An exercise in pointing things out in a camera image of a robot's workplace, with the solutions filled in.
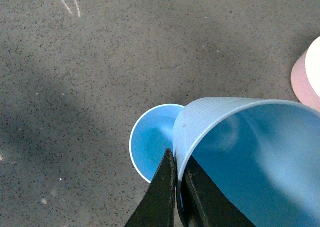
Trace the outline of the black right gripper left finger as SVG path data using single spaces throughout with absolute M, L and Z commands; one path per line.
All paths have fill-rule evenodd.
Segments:
M 133 212 L 127 227 L 173 227 L 176 204 L 176 164 L 166 149 L 144 198 Z

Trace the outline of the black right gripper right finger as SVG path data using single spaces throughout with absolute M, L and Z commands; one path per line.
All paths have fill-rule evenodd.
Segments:
M 178 211 L 185 227 L 253 227 L 254 224 L 221 192 L 191 157 L 178 195 Z

